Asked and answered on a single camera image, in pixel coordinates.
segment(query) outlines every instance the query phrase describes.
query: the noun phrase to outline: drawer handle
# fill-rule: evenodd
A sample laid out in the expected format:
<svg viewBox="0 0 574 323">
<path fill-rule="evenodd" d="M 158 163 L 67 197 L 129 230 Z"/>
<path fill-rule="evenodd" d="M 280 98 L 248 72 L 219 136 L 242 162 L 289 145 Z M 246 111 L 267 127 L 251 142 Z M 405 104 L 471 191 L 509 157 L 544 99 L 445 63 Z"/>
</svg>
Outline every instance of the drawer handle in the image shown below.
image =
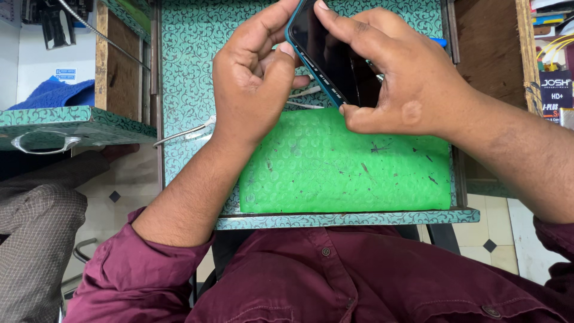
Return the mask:
<svg viewBox="0 0 574 323">
<path fill-rule="evenodd" d="M 59 133 L 59 134 L 64 134 L 65 133 L 61 133 L 58 131 L 45 131 L 45 130 L 40 130 L 40 132 L 54 132 L 54 133 Z M 82 141 L 82 138 L 80 137 L 64 137 L 64 146 L 61 149 L 55 150 L 55 151 L 47 151 L 47 152 L 33 152 L 33 151 L 29 151 L 26 148 L 24 148 L 22 146 L 22 138 L 24 136 L 26 136 L 27 134 L 32 133 L 32 132 L 27 132 L 25 134 L 21 134 L 18 137 L 12 139 L 12 141 L 10 143 L 12 143 L 12 146 L 18 148 L 20 151 L 23 151 L 25 153 L 31 153 L 34 155 L 50 155 L 53 153 L 59 153 L 59 152 L 65 152 L 66 150 L 74 147 L 75 145 L 79 144 Z"/>
</svg>

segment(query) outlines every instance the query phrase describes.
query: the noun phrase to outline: hand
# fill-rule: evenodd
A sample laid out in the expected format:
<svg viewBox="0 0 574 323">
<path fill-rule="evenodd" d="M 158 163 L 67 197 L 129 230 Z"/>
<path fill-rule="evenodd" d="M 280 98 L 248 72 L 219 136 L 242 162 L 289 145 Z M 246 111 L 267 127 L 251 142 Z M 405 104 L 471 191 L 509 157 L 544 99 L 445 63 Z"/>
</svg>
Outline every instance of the hand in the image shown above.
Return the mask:
<svg viewBox="0 0 574 323">
<path fill-rule="evenodd" d="M 215 55 L 214 139 L 257 146 L 277 123 L 291 88 L 309 84 L 308 76 L 295 76 L 300 61 L 283 42 L 285 24 L 297 4 L 280 0 L 263 9 L 237 27 Z"/>
<path fill-rule="evenodd" d="M 381 8 L 341 17 L 322 0 L 315 14 L 337 39 L 371 60 L 385 75 L 376 107 L 341 105 L 347 128 L 358 133 L 443 136 L 455 115 L 479 92 L 458 74 L 436 42 Z"/>
</svg>

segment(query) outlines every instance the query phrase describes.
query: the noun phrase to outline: product box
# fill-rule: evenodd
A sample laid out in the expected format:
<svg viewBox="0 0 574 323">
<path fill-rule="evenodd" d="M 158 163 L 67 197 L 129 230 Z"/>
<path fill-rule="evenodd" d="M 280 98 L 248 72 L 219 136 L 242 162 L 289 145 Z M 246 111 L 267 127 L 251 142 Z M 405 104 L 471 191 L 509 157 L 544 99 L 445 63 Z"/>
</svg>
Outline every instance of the product box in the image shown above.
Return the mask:
<svg viewBox="0 0 574 323">
<path fill-rule="evenodd" d="M 544 118 L 560 123 L 560 109 L 572 108 L 572 73 L 540 72 L 540 96 Z"/>
</svg>

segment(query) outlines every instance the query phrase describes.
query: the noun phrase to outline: shirt button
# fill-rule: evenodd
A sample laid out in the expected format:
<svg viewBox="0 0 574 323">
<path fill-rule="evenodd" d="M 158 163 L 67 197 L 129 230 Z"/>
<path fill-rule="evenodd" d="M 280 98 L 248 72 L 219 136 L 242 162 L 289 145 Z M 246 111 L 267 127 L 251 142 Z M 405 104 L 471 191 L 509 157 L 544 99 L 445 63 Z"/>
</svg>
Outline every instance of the shirt button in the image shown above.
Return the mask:
<svg viewBox="0 0 574 323">
<path fill-rule="evenodd" d="M 490 306 L 481 306 L 482 310 L 488 314 L 488 316 L 492 317 L 492 318 L 500 318 L 501 314 L 498 313 L 497 310 L 491 308 Z"/>
</svg>

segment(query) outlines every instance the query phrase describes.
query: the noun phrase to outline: yellow wire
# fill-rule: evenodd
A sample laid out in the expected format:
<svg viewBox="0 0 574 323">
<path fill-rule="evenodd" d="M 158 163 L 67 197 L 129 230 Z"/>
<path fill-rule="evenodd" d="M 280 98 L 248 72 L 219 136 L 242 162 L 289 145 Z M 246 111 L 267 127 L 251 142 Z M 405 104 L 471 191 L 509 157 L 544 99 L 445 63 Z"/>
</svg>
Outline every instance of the yellow wire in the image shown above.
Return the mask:
<svg viewBox="0 0 574 323">
<path fill-rule="evenodd" d="M 546 53 L 552 52 L 556 47 L 558 47 L 558 46 L 560 46 L 560 45 L 562 45 L 562 44 L 568 43 L 568 42 L 570 42 L 571 40 L 574 40 L 574 39 L 567 39 L 567 40 L 563 40 L 563 41 L 561 41 L 561 42 L 559 42 L 559 43 L 554 44 L 554 46 L 552 46 L 551 49 L 547 50 Z"/>
<path fill-rule="evenodd" d="M 571 42 L 573 42 L 574 39 L 570 39 L 568 41 L 566 41 L 566 43 L 562 46 L 560 46 L 557 50 L 554 51 L 554 54 L 552 54 L 552 60 L 550 60 L 550 66 L 554 66 L 554 57 L 556 57 L 556 54 L 558 53 L 559 50 L 561 50 L 562 48 L 564 48 L 565 46 L 569 45 Z"/>
<path fill-rule="evenodd" d="M 542 53 L 545 52 L 545 49 L 547 49 L 548 46 L 554 44 L 556 41 L 559 41 L 559 40 L 561 40 L 561 39 L 563 39 L 563 38 L 566 38 L 566 37 L 569 37 L 569 36 L 572 36 L 572 35 L 574 35 L 574 33 L 571 33 L 571 34 L 568 34 L 568 35 L 564 35 L 564 36 L 562 36 L 562 37 L 560 37 L 560 38 L 554 39 L 553 41 L 550 42 L 550 44 L 544 46 L 544 48 L 540 51 L 540 53 L 538 53 L 538 56 L 536 56 L 536 59 L 539 59 L 539 58 L 540 58 L 540 55 L 542 55 Z"/>
</svg>

